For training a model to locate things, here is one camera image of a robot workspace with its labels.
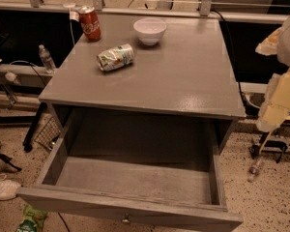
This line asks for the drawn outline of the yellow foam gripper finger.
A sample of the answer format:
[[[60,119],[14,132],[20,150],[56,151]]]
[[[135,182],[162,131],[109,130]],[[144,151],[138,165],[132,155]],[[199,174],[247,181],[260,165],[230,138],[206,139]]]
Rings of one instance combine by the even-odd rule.
[[[290,115],[290,71],[274,73],[270,79],[265,100],[258,113],[257,128],[263,132],[274,131]]]
[[[255,48],[255,52],[261,55],[277,55],[277,42],[281,28],[277,28],[262,43]]]

